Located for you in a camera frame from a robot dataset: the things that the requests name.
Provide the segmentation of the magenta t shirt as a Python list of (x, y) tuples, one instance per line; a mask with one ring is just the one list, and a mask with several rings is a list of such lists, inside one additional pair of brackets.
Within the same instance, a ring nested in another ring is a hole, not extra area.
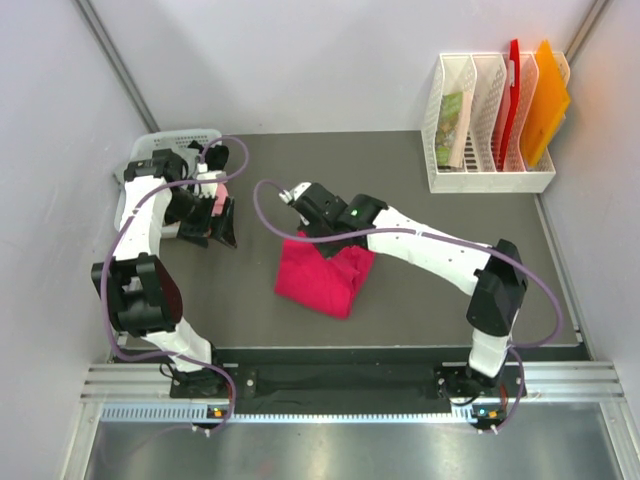
[(349, 246), (326, 259), (318, 247), (283, 241), (274, 292), (318, 313), (346, 320), (374, 265), (375, 254)]

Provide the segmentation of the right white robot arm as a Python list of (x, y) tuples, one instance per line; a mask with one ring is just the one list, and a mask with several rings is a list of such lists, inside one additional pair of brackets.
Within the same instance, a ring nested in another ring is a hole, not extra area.
[(487, 253), (484, 244), (467, 247), (425, 237), (425, 232), (442, 233), (369, 195), (358, 194), (347, 203), (319, 183), (303, 182), (280, 198), (299, 214), (301, 233), (340, 238), (315, 245), (323, 257), (362, 247), (435, 274), (468, 295), (466, 319), (473, 327), (469, 360), (464, 370), (440, 375), (441, 394), (471, 399), (502, 385), (512, 327), (528, 288), (522, 273)]

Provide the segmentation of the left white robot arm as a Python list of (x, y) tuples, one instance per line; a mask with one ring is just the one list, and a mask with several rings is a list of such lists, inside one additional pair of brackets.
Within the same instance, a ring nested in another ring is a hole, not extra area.
[(108, 263), (96, 263), (91, 277), (107, 300), (110, 327), (154, 345), (170, 361), (167, 369), (177, 397), (215, 397), (230, 391), (212, 343), (186, 320), (179, 287), (162, 263), (162, 233), (205, 248), (215, 240), (237, 245), (235, 200), (219, 183), (229, 150), (207, 152), (189, 170), (185, 157), (170, 147), (135, 156), (124, 168), (124, 210), (120, 238)]

